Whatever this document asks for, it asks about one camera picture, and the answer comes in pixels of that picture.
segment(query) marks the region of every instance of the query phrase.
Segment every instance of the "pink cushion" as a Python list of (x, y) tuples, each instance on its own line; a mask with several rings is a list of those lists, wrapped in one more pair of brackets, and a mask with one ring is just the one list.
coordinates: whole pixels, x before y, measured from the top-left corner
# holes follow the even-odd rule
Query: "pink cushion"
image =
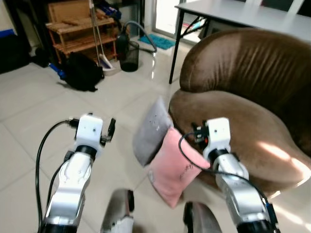
[[(148, 177), (150, 182), (165, 202), (174, 208), (182, 191), (201, 172), (191, 165), (181, 154), (178, 142), (181, 134), (169, 128), (163, 144), (154, 160), (150, 163)], [(210, 164), (193, 149), (186, 140), (181, 143), (183, 152), (197, 165), (209, 168)]]

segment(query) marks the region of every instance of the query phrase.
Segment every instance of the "mop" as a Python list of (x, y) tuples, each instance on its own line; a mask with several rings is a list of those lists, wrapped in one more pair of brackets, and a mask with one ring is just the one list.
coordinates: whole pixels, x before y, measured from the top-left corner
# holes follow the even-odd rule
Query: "mop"
[[(104, 72), (105, 76), (114, 75), (114, 74), (118, 73), (120, 71), (120, 69), (113, 67), (104, 54), (104, 48), (103, 48), (103, 44), (102, 44), (101, 33), (99, 31), (97, 20), (96, 20), (96, 12), (95, 12), (95, 6), (94, 6), (93, 0), (89, 0), (89, 9), (90, 9), (91, 21), (92, 21), (92, 26), (93, 26), (93, 35), (94, 35), (94, 41), (95, 41), (98, 66), (101, 66), (103, 68), (103, 72)], [(98, 51), (97, 37), (98, 37), (99, 43), (101, 45), (101, 50), (102, 50), (101, 54)]]

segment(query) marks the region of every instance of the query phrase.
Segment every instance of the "floor mat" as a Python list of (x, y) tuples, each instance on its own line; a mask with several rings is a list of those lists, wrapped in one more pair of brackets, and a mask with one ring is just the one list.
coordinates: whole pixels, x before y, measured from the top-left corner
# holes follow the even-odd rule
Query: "floor mat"
[[(168, 40), (168, 39), (163, 38), (161, 36), (154, 35), (154, 34), (149, 34), (149, 36), (154, 41), (155, 45), (158, 48), (161, 48), (163, 50), (167, 50), (170, 47), (175, 45), (175, 41)], [(141, 37), (139, 39), (139, 41), (142, 41), (144, 43), (150, 44), (150, 42), (149, 42), (149, 40), (148, 40), (148, 38), (146, 36)]]

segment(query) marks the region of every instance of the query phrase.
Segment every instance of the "brown sofa chair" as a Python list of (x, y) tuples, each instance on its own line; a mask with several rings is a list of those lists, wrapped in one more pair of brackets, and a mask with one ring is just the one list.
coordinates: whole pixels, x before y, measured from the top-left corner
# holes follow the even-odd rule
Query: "brown sofa chair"
[[(267, 195), (310, 177), (308, 44), (257, 29), (213, 34), (186, 56), (180, 87), (169, 107), (175, 127), (187, 133), (192, 122), (229, 118), (232, 151)], [(216, 186), (209, 174), (199, 178)]]

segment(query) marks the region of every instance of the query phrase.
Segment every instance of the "gray pillow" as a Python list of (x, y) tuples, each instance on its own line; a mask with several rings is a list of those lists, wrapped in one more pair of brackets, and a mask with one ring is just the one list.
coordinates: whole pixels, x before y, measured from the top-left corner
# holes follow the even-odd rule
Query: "gray pillow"
[(160, 97), (152, 105), (133, 139), (134, 154), (142, 166), (149, 164), (159, 149), (173, 122)]

